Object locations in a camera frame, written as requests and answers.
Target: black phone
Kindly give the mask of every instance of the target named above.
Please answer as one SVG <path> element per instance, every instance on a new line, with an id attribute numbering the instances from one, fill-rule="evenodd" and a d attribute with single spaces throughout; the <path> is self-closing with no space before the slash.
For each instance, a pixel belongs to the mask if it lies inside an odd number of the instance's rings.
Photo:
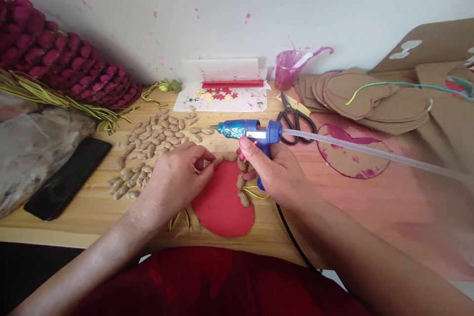
<path id="1" fill-rule="evenodd" d="M 43 221 L 58 218 L 111 148 L 108 142 L 84 138 L 71 158 L 33 194 L 25 211 Z"/>

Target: green wire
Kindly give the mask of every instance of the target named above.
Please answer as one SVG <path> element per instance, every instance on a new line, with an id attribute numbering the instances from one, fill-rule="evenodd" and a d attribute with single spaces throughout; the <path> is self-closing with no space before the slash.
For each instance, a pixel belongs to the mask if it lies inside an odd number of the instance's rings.
<path id="1" fill-rule="evenodd" d="M 367 84 L 367 85 L 364 85 L 364 86 L 361 86 L 359 89 L 357 89 L 354 93 L 354 95 L 352 96 L 352 98 L 349 100 L 348 103 L 346 103 L 346 105 L 350 104 L 354 98 L 356 97 L 357 93 L 359 92 L 359 90 L 361 89 L 364 89 L 365 87 L 368 87 L 368 86 L 372 86 L 372 85 L 381 85 L 381 84 L 403 84 L 403 85 L 411 85 L 411 86 L 417 86 L 417 87 L 429 87 L 429 88 L 433 88 L 433 89 L 438 89 L 438 90 L 441 90 L 441 91 L 446 91 L 446 92 L 450 92 L 450 93 L 453 93 L 453 94 L 456 94 L 456 95 L 460 95 L 462 96 L 463 98 L 469 100 L 469 101 L 474 101 L 473 98 L 467 96 L 466 94 L 464 93 L 461 93 L 459 91 L 456 91 L 456 90 L 450 90 L 450 89 L 446 89 L 446 88 L 443 88 L 441 86 L 436 86 L 436 85 L 425 85 L 425 84 L 412 84 L 412 83 L 407 83 L 407 82 L 404 82 L 404 81 L 383 81 L 383 82 L 380 82 L 380 83 L 372 83 L 372 84 Z"/>

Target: right hand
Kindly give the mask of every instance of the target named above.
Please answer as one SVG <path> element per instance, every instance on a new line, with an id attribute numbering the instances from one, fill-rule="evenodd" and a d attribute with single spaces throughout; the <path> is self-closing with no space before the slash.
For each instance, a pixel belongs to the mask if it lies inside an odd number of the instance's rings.
<path id="1" fill-rule="evenodd" d="M 244 179 L 255 179 L 258 174 L 266 192 L 282 207 L 302 211 L 308 200 L 319 197 L 295 155 L 286 145 L 270 145 L 272 159 L 245 136 L 239 139 L 239 145 L 239 158 L 247 158 L 255 168 L 246 173 Z"/>

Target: left hand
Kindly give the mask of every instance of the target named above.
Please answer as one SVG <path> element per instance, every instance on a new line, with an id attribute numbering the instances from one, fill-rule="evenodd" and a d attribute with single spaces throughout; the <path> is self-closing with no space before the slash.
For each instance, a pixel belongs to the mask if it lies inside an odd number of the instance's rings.
<path id="1" fill-rule="evenodd" d="M 153 231 L 168 223 L 211 180 L 215 164 L 204 168 L 204 160 L 214 159 L 214 154 L 193 142 L 183 143 L 163 154 L 155 164 L 150 181 L 130 209 L 132 218 Z"/>

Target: blue glue gun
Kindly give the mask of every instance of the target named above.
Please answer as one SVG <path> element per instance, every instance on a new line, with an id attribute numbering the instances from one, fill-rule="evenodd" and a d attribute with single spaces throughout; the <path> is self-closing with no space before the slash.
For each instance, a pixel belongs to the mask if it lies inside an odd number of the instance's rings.
<path id="1" fill-rule="evenodd" d="M 239 139 L 242 136 L 248 137 L 260 148 L 265 155 L 270 156 L 270 144 L 278 143 L 281 137 L 282 125 L 279 121 L 268 122 L 268 127 L 262 127 L 258 120 L 228 120 L 220 122 L 217 126 L 210 126 L 217 129 L 227 138 Z M 265 190 L 260 178 L 257 185 L 261 190 Z"/>

